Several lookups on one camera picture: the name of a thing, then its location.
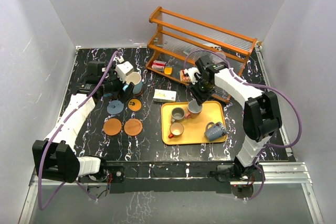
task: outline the small box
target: small box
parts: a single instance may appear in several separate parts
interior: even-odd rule
[[[154,102],[175,102],[176,91],[156,89],[153,100]]]
[[[157,70],[157,71],[163,72],[164,67],[166,66],[166,63],[167,62],[165,62],[165,61],[155,60],[155,61],[153,61],[152,68]]]

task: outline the yellow tray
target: yellow tray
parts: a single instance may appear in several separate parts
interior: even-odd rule
[[[188,111],[188,102],[165,103],[161,107],[162,140],[165,144],[203,144],[203,143],[222,143],[226,141],[227,135],[209,142],[205,137],[205,126],[209,122],[222,122],[225,126],[222,105],[216,101],[203,103],[203,110],[197,118],[184,119],[181,123],[184,126],[184,133],[179,137],[168,138],[172,119],[172,110],[181,107],[185,112]]]

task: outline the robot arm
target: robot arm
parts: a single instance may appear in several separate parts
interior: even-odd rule
[[[200,57],[196,67],[186,70],[192,84],[188,86],[198,104],[205,102],[214,87],[227,91],[244,108],[243,128],[246,133],[243,146],[236,156],[239,175],[255,169],[258,154],[273,132],[282,126],[278,99],[272,91],[262,92],[237,76],[226,62],[212,63],[209,56]]]
[[[104,176],[102,170],[103,159],[93,156],[77,158],[74,146],[82,125],[102,96],[114,96],[121,102],[125,102],[132,93],[134,84],[130,83],[123,90],[123,83],[126,76],[134,69],[128,61],[120,62],[119,58],[118,63],[113,63],[102,85],[93,97],[86,101],[88,95],[95,89],[103,76],[106,67],[104,62],[89,62],[87,75],[77,85],[75,94],[71,96],[69,105],[54,129],[46,136],[44,141],[36,140],[33,144],[34,162],[38,172],[48,140],[58,131],[48,149],[42,178],[72,183],[77,177],[89,174],[96,174],[98,177]]]

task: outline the orange coaster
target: orange coaster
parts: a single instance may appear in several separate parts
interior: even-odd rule
[[[139,110],[141,110],[142,103],[139,99],[133,98],[128,102],[128,107],[131,111],[138,112]]]
[[[104,124],[103,129],[106,135],[115,136],[121,131],[121,122],[116,118],[109,119]]]
[[[142,122],[138,119],[129,119],[124,126],[128,136],[136,136],[142,131]]]

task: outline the white mug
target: white mug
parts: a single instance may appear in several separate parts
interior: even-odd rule
[[[124,90],[128,87],[128,85],[133,82],[134,88],[133,88],[133,94],[139,94],[142,89],[142,79],[141,75],[138,72],[132,72],[126,77],[126,86],[124,87]]]

